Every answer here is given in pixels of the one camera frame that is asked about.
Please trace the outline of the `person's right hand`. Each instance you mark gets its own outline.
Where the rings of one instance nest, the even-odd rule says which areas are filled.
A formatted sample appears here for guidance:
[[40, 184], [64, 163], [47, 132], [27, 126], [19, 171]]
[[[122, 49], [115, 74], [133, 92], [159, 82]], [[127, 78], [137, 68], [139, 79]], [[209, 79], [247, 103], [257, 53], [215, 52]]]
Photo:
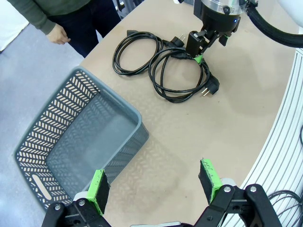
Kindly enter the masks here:
[[68, 38], [64, 28], [58, 24], [55, 24], [54, 28], [46, 35], [46, 37], [54, 44], [65, 44], [71, 40]]

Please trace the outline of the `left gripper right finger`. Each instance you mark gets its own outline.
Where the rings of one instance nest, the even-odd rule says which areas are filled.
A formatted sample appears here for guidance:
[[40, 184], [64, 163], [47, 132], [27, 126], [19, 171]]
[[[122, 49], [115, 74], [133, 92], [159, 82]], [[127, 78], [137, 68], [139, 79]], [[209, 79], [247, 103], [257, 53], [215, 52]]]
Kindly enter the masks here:
[[221, 227], [228, 214], [237, 214], [246, 227], [280, 227], [281, 222], [263, 187], [250, 184], [245, 189], [223, 184], [210, 159], [200, 160], [198, 178], [208, 206], [195, 227]]

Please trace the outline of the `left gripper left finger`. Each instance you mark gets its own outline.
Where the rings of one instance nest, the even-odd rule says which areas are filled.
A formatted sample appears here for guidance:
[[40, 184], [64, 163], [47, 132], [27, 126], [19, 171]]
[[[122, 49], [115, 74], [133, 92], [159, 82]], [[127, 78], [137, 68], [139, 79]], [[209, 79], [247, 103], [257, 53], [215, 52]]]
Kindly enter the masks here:
[[43, 227], [109, 227], [103, 217], [110, 184], [103, 169], [96, 170], [87, 195], [69, 205], [52, 203], [45, 214]]

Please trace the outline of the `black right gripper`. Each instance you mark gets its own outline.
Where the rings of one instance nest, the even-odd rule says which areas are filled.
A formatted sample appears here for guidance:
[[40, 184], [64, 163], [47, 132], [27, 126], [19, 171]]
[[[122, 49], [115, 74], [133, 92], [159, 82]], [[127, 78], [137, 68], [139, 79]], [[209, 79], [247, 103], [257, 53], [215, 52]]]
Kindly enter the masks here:
[[195, 0], [194, 15], [202, 23], [201, 31], [188, 34], [186, 52], [201, 64], [204, 52], [216, 39], [226, 46], [228, 38], [239, 26], [242, 14], [241, 0]]

